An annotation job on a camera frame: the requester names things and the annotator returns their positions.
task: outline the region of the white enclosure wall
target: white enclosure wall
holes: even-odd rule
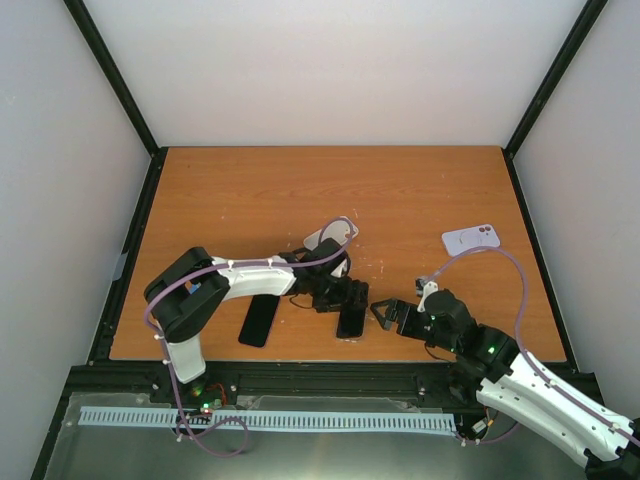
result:
[[[584,0],[86,0],[161,145],[505,145]]]
[[[640,2],[609,2],[516,167],[578,362],[640,416]]]
[[[83,364],[148,155],[62,1],[0,16],[0,478],[31,475]]]

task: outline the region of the wooden tabletop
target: wooden tabletop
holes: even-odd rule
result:
[[[112,359],[159,359],[143,325],[147,284],[193,246],[250,259],[294,250],[336,216],[360,235],[350,276],[369,301],[417,303],[414,280],[449,258],[443,232],[490,223],[524,265],[530,298],[523,335],[543,361],[565,359],[498,147],[171,148],[118,325]],[[460,260],[439,279],[479,323],[513,334],[522,287],[495,253]],[[299,297],[300,303],[308,298]],[[207,360],[430,361],[423,344],[383,331],[369,312],[357,341],[335,337],[337,313],[280,308],[264,348],[238,343],[250,298],[223,303],[201,333]],[[446,352],[436,351],[440,355]]]

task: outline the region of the orange wood surface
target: orange wood surface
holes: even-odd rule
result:
[[[203,246],[230,259],[266,257],[302,246],[338,215],[360,229],[349,248],[350,275],[369,282],[370,302],[398,297],[417,303],[415,277],[449,258],[441,234],[491,223],[529,277],[527,346],[543,361],[565,359],[498,147],[171,148],[111,358],[161,358],[142,322],[143,291],[187,249]],[[478,322],[513,334],[522,287],[507,259],[495,253],[462,259],[439,284]],[[430,361],[421,342],[383,331],[370,312],[364,335],[343,341],[335,337],[337,313],[303,310],[286,299],[267,345],[242,345],[237,338],[249,302],[231,300],[216,311],[201,333],[207,360]]]

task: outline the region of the black smartphone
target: black smartphone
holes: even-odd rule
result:
[[[337,338],[358,338],[362,336],[364,330],[364,319],[367,307],[342,307],[338,318]]]
[[[264,347],[279,303],[280,297],[276,295],[255,295],[247,310],[238,341],[252,347]]]

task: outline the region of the purple cable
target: purple cable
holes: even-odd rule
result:
[[[504,255],[509,260],[511,260],[511,262],[515,265],[516,269],[518,270],[518,273],[520,274],[520,278],[522,279],[522,300],[520,301],[520,309],[518,310],[518,315],[516,316],[515,337],[516,337],[516,343],[518,344],[518,348],[520,349],[520,353],[522,353],[522,357],[527,362],[527,364],[531,367],[531,369],[534,372],[536,372],[546,384],[548,384],[551,388],[553,388],[556,392],[558,392],[564,398],[569,400],[575,406],[579,407],[580,409],[582,409],[583,411],[585,411],[586,413],[591,415],[593,418],[595,418],[599,422],[602,422],[610,430],[619,433],[625,439],[627,439],[629,442],[634,443],[635,445],[640,447],[640,440],[635,438],[633,435],[630,435],[629,433],[625,432],[624,430],[620,430],[618,428],[614,428],[613,422],[611,422],[610,420],[608,420],[607,418],[603,417],[602,415],[600,415],[598,412],[596,412],[592,408],[590,408],[587,405],[585,405],[584,403],[582,403],[580,400],[575,398],[569,392],[567,392],[567,391],[563,390],[562,388],[560,388],[558,385],[552,385],[550,383],[551,379],[547,375],[545,375],[545,373],[540,368],[538,368],[538,366],[533,362],[533,360],[531,360],[531,358],[529,358],[529,351],[524,346],[524,342],[522,341],[522,334],[521,334],[522,319],[524,317],[524,310],[526,308],[527,300],[529,298],[529,283],[527,281],[527,275],[526,275],[526,273],[524,271],[524,268],[522,268],[522,265],[520,265],[520,262],[518,262],[518,260],[516,260],[516,258],[513,255],[511,255],[509,252],[507,252],[507,251],[505,251],[505,250],[503,250],[501,248],[497,248],[497,247],[475,247],[475,248],[471,248],[469,250],[466,250],[466,251],[462,252],[459,255],[456,255],[455,257],[453,257],[449,261],[447,261],[447,263],[445,263],[442,267],[440,267],[438,270],[436,270],[432,275],[427,277],[427,282],[429,282],[431,280],[434,280],[435,278],[440,276],[445,270],[447,270],[451,265],[453,265],[455,262],[457,262],[461,258],[466,257],[467,255],[471,255],[471,254],[476,253],[476,252],[497,252],[497,253],[500,253],[501,255]],[[495,443],[498,440],[502,440],[502,439],[506,438],[507,434],[510,435],[510,433],[507,432],[504,435],[502,435],[501,437],[498,437],[496,439],[491,440],[491,442]]]
[[[507,438],[509,438],[511,435],[513,435],[514,433],[516,433],[518,430],[520,429],[520,424],[518,422],[514,423],[511,428],[509,430],[507,430],[506,432],[504,432],[502,435],[500,435],[499,437],[496,438],[492,438],[490,440],[480,440],[478,442],[478,445],[493,445],[494,443],[499,443],[503,440],[506,440]],[[460,434],[458,432],[456,432],[455,437],[460,440],[462,443],[465,442],[473,442],[475,443],[475,440],[468,440],[466,438],[462,438],[460,436]]]
[[[336,217],[333,220],[329,221],[324,227],[322,227],[322,230],[320,230],[320,236],[318,237],[319,239],[322,239],[324,232],[327,230],[327,228],[332,225],[335,222],[346,222],[347,225],[349,226],[349,236],[345,242],[344,245],[342,245],[342,247],[335,253],[329,255],[328,257],[325,258],[321,258],[319,260],[313,260],[311,262],[301,262],[301,263],[287,263],[287,262],[271,262],[269,263],[268,260],[253,260],[253,261],[245,261],[245,262],[234,262],[234,261],[229,261],[227,263],[223,263],[220,265],[212,265],[211,267],[206,267],[203,268],[201,270],[198,270],[196,272],[190,273],[189,275],[185,275],[184,277],[180,278],[179,280],[176,280],[175,282],[173,282],[171,285],[167,286],[167,288],[165,288],[164,290],[162,290],[158,295],[156,295],[153,300],[151,300],[151,302],[149,302],[149,304],[147,305],[147,308],[145,308],[144,310],[144,323],[151,328],[157,335],[157,339],[158,340],[162,340],[161,341],[161,345],[162,345],[162,351],[164,353],[164,357],[165,357],[165,362],[169,368],[169,376],[171,377],[171,386],[173,387],[173,394],[175,396],[175,400],[176,400],[176,406],[178,407],[178,413],[180,415],[180,422],[178,423],[177,427],[180,427],[180,425],[184,425],[184,428],[187,430],[188,433],[188,437],[193,440],[202,450],[204,450],[205,452],[209,453],[210,455],[213,455],[214,457],[220,457],[220,458],[228,458],[228,457],[233,457],[235,455],[238,455],[239,453],[241,453],[245,447],[247,446],[247,443],[249,441],[249,428],[247,427],[247,424],[245,422],[243,422],[240,418],[238,417],[229,417],[226,418],[224,420],[221,420],[213,425],[211,425],[210,427],[208,427],[206,430],[195,434],[193,432],[193,430],[191,429],[191,427],[189,426],[189,422],[187,419],[187,416],[184,412],[184,409],[182,407],[182,401],[180,399],[180,393],[179,393],[179,389],[178,389],[178,380],[176,377],[176,372],[175,369],[173,368],[173,365],[171,364],[171,357],[169,356],[169,350],[167,347],[167,342],[164,339],[163,336],[163,332],[162,329],[157,326],[154,325],[153,322],[151,321],[151,310],[153,310],[155,308],[155,306],[163,299],[165,298],[167,295],[169,295],[171,292],[173,292],[174,290],[182,287],[185,283],[201,277],[202,275],[206,275],[208,273],[213,273],[217,270],[221,270],[223,268],[235,268],[235,267],[286,267],[286,268],[303,268],[303,267],[314,267],[316,265],[322,265],[323,263],[327,263],[331,260],[333,260],[334,258],[337,258],[339,255],[341,255],[351,244],[352,240],[353,240],[353,236],[355,235],[355,227],[353,225],[353,223],[345,218],[345,217]],[[216,452],[214,450],[210,450],[209,448],[207,448],[205,445],[203,445],[200,440],[198,439],[198,437],[202,437],[204,435],[206,435],[207,433],[210,433],[211,431],[215,430],[217,427],[219,427],[222,424],[225,423],[231,423],[231,422],[236,422],[238,423],[242,429],[244,430],[244,440],[242,442],[242,445],[240,446],[240,448],[234,450],[233,452],[230,453],[220,453],[220,452]]]

